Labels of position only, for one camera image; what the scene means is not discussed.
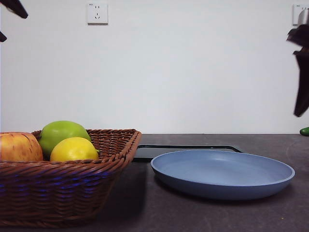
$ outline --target wall outlet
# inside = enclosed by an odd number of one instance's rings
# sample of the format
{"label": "wall outlet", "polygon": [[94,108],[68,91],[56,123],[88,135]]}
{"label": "wall outlet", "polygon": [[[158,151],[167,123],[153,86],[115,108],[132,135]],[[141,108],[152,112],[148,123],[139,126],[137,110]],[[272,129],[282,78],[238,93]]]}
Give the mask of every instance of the wall outlet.
{"label": "wall outlet", "polygon": [[87,5],[88,24],[108,24],[108,4],[91,2]]}
{"label": "wall outlet", "polygon": [[309,8],[309,4],[294,4],[293,5],[293,21],[292,24],[297,26],[299,14]]}

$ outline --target plastic plate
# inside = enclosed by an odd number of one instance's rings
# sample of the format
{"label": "plastic plate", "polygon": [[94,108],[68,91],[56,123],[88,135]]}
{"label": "plastic plate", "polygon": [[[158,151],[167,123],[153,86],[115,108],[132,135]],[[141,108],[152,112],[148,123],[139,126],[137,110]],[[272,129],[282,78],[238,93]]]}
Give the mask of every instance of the plastic plate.
{"label": "plastic plate", "polygon": [[219,200],[250,200],[284,189],[289,165],[262,156],[213,150],[169,152],[152,159],[157,177],[181,192]]}

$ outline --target dark countertop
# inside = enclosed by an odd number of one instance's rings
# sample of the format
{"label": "dark countertop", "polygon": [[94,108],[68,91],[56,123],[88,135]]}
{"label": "dark countertop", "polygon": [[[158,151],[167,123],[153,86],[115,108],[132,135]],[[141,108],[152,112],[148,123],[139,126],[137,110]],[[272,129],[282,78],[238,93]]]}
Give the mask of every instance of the dark countertop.
{"label": "dark countertop", "polygon": [[[141,144],[232,145],[295,169],[280,193],[251,201],[216,201],[164,186],[149,163],[131,163],[92,224],[64,232],[307,232],[309,137],[299,134],[144,134]],[[6,232],[53,229],[0,228]]]}

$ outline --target yellow lemon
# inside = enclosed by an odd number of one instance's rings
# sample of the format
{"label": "yellow lemon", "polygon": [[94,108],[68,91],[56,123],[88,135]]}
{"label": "yellow lemon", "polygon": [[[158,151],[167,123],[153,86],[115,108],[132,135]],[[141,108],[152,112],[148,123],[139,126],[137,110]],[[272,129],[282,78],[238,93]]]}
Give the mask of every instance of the yellow lemon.
{"label": "yellow lemon", "polygon": [[97,160],[98,152],[93,144],[81,137],[72,137],[59,142],[50,155],[50,161]]}

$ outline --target wicker basket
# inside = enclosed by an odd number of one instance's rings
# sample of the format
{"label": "wicker basket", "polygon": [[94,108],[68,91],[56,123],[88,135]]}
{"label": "wicker basket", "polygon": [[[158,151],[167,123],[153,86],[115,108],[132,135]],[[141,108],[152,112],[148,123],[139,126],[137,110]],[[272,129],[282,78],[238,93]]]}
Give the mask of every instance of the wicker basket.
{"label": "wicker basket", "polygon": [[[32,134],[38,138],[40,132]],[[99,160],[0,162],[0,226],[62,228],[95,218],[133,160],[141,133],[87,132],[100,150]]]}

